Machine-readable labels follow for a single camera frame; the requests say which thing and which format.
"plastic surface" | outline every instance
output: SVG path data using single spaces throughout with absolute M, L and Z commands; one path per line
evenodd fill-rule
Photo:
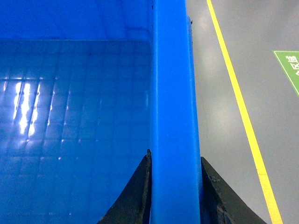
M 97 223 L 150 148 L 149 45 L 0 41 L 0 69 L 0 223 Z
M 98 221 L 147 148 L 151 222 L 199 223 L 185 0 L 0 3 L 0 223 Z
M 0 39 L 117 39 L 152 44 L 150 0 L 0 0 Z
M 154 1 L 152 224 L 200 223 L 202 180 L 190 25 L 184 0 Z

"green sign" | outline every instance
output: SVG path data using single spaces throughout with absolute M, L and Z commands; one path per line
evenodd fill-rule
M 299 96 L 299 51 L 275 50 L 274 54 Z

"yellow line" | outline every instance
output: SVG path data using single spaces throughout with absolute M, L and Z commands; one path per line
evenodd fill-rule
M 267 207 L 269 210 L 269 214 L 270 214 L 272 223 L 273 224 L 282 224 L 283 222 L 282 222 L 282 219 L 281 219 L 281 216 L 279 213 L 279 209 L 278 209 L 278 206 L 277 206 L 277 203 L 276 203 L 273 191 L 272 191 L 272 187 L 270 184 L 270 180 L 268 178 L 266 167 L 263 162 L 261 151 L 259 149 L 259 146 L 258 146 L 258 143 L 256 140 L 256 135 L 254 134 L 254 131 L 253 131 L 253 127 L 252 127 L 252 124 L 251 124 L 251 121 L 250 121 L 250 118 L 249 118 L 249 115 L 248 115 L 248 112 L 246 109 L 246 105 L 245 105 L 245 102 L 244 102 L 244 99 L 243 99 L 243 96 L 242 96 L 242 93 L 240 90 L 240 86 L 238 84 L 238 80 L 235 75 L 235 71 L 234 71 L 232 62 L 230 60 L 229 54 L 228 54 L 228 50 L 225 45 L 212 2 L 211 2 L 211 0 L 206 0 L 206 1 L 207 1 L 209 10 L 210 10 L 213 24 L 215 26 L 216 34 L 217 34 L 218 41 L 219 41 L 219 44 L 220 44 L 220 47 L 222 50 L 225 64 L 228 69 L 230 81 L 232 83 L 232 86 L 233 86 L 233 89 L 235 92 L 235 97 L 236 97 L 236 100 L 237 100 L 237 103 L 239 106 L 239 110 L 241 113 L 241 117 L 243 120 L 243 124 L 245 127 L 245 131 L 247 134 L 247 138 L 248 138 L 251 152 L 253 155 L 254 163 L 256 165 L 256 170 L 258 173 L 258 177 L 260 179 L 260 183 L 261 183 L 262 190 L 263 190 L 263 195 L 264 195 L 266 203 L 267 203 Z

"gray floor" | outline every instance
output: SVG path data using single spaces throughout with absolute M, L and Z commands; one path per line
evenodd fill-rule
M 201 155 L 271 223 L 206 0 L 188 0 Z M 299 98 L 273 50 L 299 50 L 298 1 L 212 0 L 284 224 L 298 223 Z

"black rubber piece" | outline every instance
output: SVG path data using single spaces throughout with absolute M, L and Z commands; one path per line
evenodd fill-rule
M 148 224 L 151 186 L 151 152 L 148 149 L 126 187 L 98 224 Z
M 266 224 L 231 189 L 205 158 L 201 158 L 203 201 L 202 224 Z

